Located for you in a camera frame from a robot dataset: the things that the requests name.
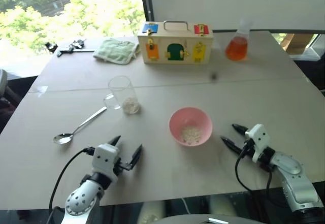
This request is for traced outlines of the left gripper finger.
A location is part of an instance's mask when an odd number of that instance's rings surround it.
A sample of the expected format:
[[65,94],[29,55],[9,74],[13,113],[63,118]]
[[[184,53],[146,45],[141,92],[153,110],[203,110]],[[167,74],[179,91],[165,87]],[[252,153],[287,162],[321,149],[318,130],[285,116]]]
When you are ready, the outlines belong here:
[[121,135],[114,137],[107,144],[116,147]]
[[129,162],[129,168],[134,168],[134,166],[139,161],[141,155],[142,155],[142,144],[135,150],[132,156],[132,160]]

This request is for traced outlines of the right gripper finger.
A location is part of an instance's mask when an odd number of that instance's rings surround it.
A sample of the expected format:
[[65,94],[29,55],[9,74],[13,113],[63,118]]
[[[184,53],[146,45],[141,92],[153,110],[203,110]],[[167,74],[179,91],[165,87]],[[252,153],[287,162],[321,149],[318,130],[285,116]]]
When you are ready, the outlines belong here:
[[232,124],[232,127],[234,128],[234,130],[236,132],[238,132],[240,135],[244,135],[247,131],[248,131],[248,128],[245,127],[245,126],[242,126],[242,125],[239,125],[239,124],[236,124],[236,123],[233,123]]
[[220,138],[223,141],[223,143],[226,145],[226,147],[228,147],[231,151],[233,151],[237,155],[241,154],[242,148],[239,148],[231,139],[224,136],[220,136]]

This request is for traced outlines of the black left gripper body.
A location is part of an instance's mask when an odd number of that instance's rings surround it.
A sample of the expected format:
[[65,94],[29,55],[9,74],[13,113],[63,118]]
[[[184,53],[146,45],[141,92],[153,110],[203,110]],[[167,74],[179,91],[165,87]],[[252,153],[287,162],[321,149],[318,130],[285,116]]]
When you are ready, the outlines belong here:
[[134,168],[135,166],[135,160],[132,159],[129,163],[128,162],[123,162],[121,158],[119,157],[116,163],[114,164],[113,167],[113,173],[116,176],[119,176],[124,170],[130,171]]

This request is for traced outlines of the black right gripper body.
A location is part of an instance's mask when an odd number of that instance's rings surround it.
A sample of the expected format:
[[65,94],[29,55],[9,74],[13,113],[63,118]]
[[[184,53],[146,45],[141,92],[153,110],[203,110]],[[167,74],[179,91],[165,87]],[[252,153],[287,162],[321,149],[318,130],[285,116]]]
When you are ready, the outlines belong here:
[[241,157],[253,157],[254,153],[255,153],[255,142],[252,139],[248,139],[244,142],[244,147],[242,148],[241,151]]

